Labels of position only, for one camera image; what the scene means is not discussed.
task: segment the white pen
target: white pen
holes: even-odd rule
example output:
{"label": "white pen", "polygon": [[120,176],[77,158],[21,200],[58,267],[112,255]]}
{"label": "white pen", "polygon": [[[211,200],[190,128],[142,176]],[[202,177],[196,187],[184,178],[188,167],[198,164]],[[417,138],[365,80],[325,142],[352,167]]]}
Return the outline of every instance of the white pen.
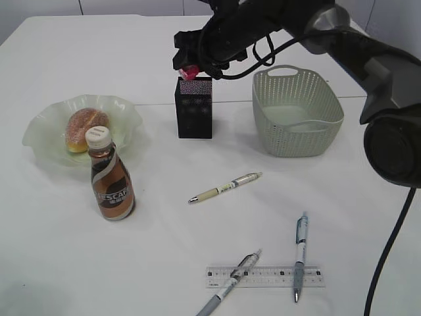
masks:
{"label": "white pen", "polygon": [[246,255],[243,261],[241,261],[238,265],[238,267],[242,267],[242,269],[235,269],[232,271],[230,278],[225,282],[221,290],[210,299],[208,304],[206,304],[196,316],[209,316],[219,306],[219,304],[221,304],[228,293],[235,288],[244,276],[244,273],[249,272],[249,270],[255,266],[256,262],[259,260],[261,252],[262,250],[259,249],[255,253]]}
{"label": "white pen", "polygon": [[303,289],[303,277],[304,277],[304,266],[305,266],[305,251],[307,243],[307,232],[309,230],[309,218],[307,212],[303,213],[303,216],[297,222],[297,231],[295,233],[295,243],[297,244],[297,257],[295,260],[294,268],[294,302],[298,303],[298,300]]}
{"label": "white pen", "polygon": [[261,172],[246,174],[245,176],[232,180],[230,183],[225,184],[224,186],[213,188],[209,191],[199,194],[198,196],[192,197],[191,199],[189,199],[188,203],[192,204],[192,203],[205,201],[206,199],[209,199],[211,197],[213,198],[214,196],[217,196],[218,194],[227,192],[231,189],[235,189],[239,186],[242,186],[243,184],[249,183],[250,181],[256,180],[257,178],[261,176],[262,176]]}

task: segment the ruler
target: ruler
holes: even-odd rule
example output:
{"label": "ruler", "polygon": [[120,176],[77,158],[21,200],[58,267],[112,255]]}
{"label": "ruler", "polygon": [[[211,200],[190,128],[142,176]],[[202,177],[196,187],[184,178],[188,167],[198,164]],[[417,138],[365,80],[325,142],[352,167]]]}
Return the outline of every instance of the ruler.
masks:
{"label": "ruler", "polygon": [[[233,270],[245,270],[247,267],[207,267],[206,287],[223,288]],[[291,288],[293,286],[294,267],[253,267],[244,272],[238,288]],[[318,267],[305,267],[303,286],[307,288],[325,287],[322,271]]]}

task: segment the bread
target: bread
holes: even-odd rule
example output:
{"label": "bread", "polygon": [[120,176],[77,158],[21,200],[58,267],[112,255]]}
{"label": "bread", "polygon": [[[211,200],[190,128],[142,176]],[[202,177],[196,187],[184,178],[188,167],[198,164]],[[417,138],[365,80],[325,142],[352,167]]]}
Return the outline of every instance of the bread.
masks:
{"label": "bread", "polygon": [[66,145],[72,153],[87,151],[85,133],[94,126],[108,126],[108,116],[99,110],[87,107],[74,113],[66,128]]}

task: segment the gray-green basket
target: gray-green basket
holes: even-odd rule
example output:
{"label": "gray-green basket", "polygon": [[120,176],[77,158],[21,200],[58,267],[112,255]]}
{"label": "gray-green basket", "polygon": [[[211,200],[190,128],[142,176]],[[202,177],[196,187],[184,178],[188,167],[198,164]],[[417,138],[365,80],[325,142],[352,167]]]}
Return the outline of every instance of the gray-green basket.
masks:
{"label": "gray-green basket", "polygon": [[[297,73],[271,76],[289,68]],[[342,107],[316,72],[275,66],[253,77],[253,111],[264,148],[277,157],[308,157],[323,153],[343,121]]]}

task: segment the black cable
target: black cable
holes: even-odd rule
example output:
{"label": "black cable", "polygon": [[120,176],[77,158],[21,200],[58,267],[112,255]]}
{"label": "black cable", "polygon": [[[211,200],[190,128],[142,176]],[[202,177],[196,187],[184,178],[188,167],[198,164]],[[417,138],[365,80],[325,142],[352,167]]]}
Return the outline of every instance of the black cable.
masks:
{"label": "black cable", "polygon": [[[266,40],[268,42],[270,52],[273,53],[274,50],[275,50],[275,47],[274,47],[274,42],[272,41],[272,38],[270,38],[270,35],[266,36]],[[262,57],[260,57],[259,54],[257,53],[256,45],[257,45],[257,42],[255,42],[255,44],[253,45],[252,52],[253,52],[253,55],[255,56],[255,59],[257,61],[261,61]],[[274,55],[274,56],[272,56],[272,61],[270,63],[263,63],[263,65],[266,66],[266,67],[273,66],[275,64],[275,60],[276,60],[276,56]]]}
{"label": "black cable", "polygon": [[411,188],[408,192],[407,200],[405,201],[405,204],[403,205],[401,214],[399,215],[399,218],[397,219],[395,228],[392,230],[392,233],[390,234],[389,240],[386,243],[386,246],[383,249],[382,255],[380,256],[379,262],[377,264],[376,270],[373,274],[373,279],[370,283],[370,289],[367,293],[367,299],[366,299],[366,306],[364,308],[364,316],[370,315],[371,310],[371,304],[373,302],[374,297],[374,291],[376,291],[377,282],[380,278],[380,273],[382,273],[383,266],[386,262],[387,256],[389,255],[390,249],[393,246],[393,243],[396,240],[396,237],[402,227],[403,221],[405,220],[405,217],[408,213],[409,207],[412,203],[412,199],[414,198],[416,188]]}
{"label": "black cable", "polygon": [[371,6],[371,10],[370,10],[370,15],[368,16],[367,24],[366,24],[366,27],[364,28],[364,31],[366,31],[366,32],[367,32],[367,28],[368,28],[368,25],[369,25],[370,20],[371,20],[371,16],[373,15],[375,5],[376,5],[376,0],[373,1],[373,5]]}
{"label": "black cable", "polygon": [[284,49],[287,49],[289,46],[292,46],[292,45],[294,45],[296,43],[299,43],[300,41],[304,41],[304,40],[307,40],[309,38],[321,38],[321,37],[324,37],[324,36],[338,35],[340,33],[341,33],[340,30],[329,30],[329,31],[311,32],[311,33],[304,34],[302,36],[298,36],[296,38],[293,38],[293,39],[291,39],[291,40],[283,43],[281,46],[277,47],[273,52],[267,54],[260,61],[258,61],[257,63],[255,63],[253,66],[251,66],[247,70],[244,70],[242,73],[235,74],[235,75],[226,75],[226,74],[223,74],[221,78],[222,79],[226,79],[226,80],[237,80],[237,79],[241,79],[241,78],[247,76],[248,74],[252,73],[256,69],[258,69],[258,67],[260,67],[261,65],[263,65],[269,59],[271,59],[272,56],[275,56],[276,54],[280,53]]}
{"label": "black cable", "polygon": [[221,76],[222,79],[226,79],[226,80],[237,80],[240,78],[245,77],[246,75],[252,73],[254,70],[258,69],[258,67],[260,67],[261,65],[263,65],[266,61],[268,61],[270,58],[272,58],[272,56],[275,56],[276,54],[280,53],[281,51],[283,51],[284,49],[287,49],[288,47],[299,43],[301,41],[305,41],[308,40],[310,38],[321,38],[324,36],[337,36],[340,34],[352,34],[354,36],[359,36],[362,39],[366,40],[366,41],[370,41],[372,43],[378,43],[381,44],[384,48],[385,51],[384,53],[387,53],[389,55],[395,55],[395,56],[399,56],[402,58],[405,58],[406,60],[421,66],[421,61],[419,59],[417,59],[416,57],[414,57],[413,55],[411,55],[410,53],[407,53],[406,51],[403,51],[402,49],[387,45],[385,43],[382,43],[380,41],[377,41],[373,38],[369,38],[368,36],[365,36],[361,33],[358,33],[356,31],[347,31],[347,30],[328,30],[328,31],[315,31],[315,32],[311,32],[311,33],[307,33],[304,34],[302,36],[298,36],[296,38],[293,38],[285,43],[283,43],[281,46],[277,47],[273,52],[267,54],[265,57],[263,57],[260,61],[258,61],[257,63],[255,63],[253,66],[251,66],[250,68],[248,68],[247,70],[244,70],[242,73],[240,74],[235,74],[235,75],[225,75],[223,74]]}
{"label": "black cable", "polygon": [[78,0],[78,2],[79,2],[80,12],[82,15],[84,15],[84,10],[82,9],[82,4],[80,3],[80,0]]}

